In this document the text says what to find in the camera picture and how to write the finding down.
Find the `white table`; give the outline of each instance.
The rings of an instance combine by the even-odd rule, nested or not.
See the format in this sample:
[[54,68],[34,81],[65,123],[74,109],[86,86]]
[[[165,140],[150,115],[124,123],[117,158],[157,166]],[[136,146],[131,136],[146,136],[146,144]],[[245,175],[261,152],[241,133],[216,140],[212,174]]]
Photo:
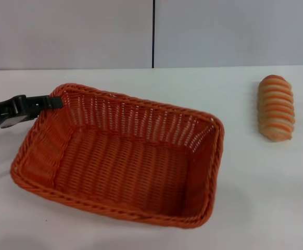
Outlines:
[[[257,84],[280,74],[292,85],[293,139],[257,132]],[[49,94],[77,82],[210,112],[225,127],[216,204],[193,230],[90,214],[17,187],[9,168],[33,121],[0,129],[0,250],[303,249],[303,66],[146,70],[0,71],[0,101]]]

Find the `bread roll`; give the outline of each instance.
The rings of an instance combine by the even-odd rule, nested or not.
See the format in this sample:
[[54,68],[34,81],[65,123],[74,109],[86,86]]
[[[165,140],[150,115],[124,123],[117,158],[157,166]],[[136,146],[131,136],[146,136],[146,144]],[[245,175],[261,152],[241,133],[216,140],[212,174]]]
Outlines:
[[290,140],[295,113],[292,86],[283,77],[270,75],[259,84],[259,131],[274,142]]

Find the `bread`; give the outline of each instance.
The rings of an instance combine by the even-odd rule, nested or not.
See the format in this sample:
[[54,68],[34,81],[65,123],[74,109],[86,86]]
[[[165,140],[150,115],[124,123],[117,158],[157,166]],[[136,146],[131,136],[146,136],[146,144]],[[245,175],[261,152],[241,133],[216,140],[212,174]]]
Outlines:
[[259,84],[259,132],[274,142],[290,140],[295,113],[292,86],[283,77],[270,75]]

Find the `basket bottom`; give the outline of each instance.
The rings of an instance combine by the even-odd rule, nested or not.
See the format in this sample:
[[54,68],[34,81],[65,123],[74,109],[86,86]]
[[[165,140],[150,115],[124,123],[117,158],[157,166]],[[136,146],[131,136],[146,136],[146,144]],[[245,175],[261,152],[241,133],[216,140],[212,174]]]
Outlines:
[[184,150],[80,129],[71,136],[54,188],[118,208],[179,216],[187,171]]

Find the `gray wall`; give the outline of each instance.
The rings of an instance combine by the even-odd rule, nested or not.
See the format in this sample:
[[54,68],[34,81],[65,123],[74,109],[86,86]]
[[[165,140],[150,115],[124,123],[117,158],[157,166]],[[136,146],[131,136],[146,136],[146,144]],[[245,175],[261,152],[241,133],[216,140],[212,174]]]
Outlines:
[[0,69],[150,68],[151,0],[0,0]]
[[303,65],[303,0],[156,0],[155,67]]

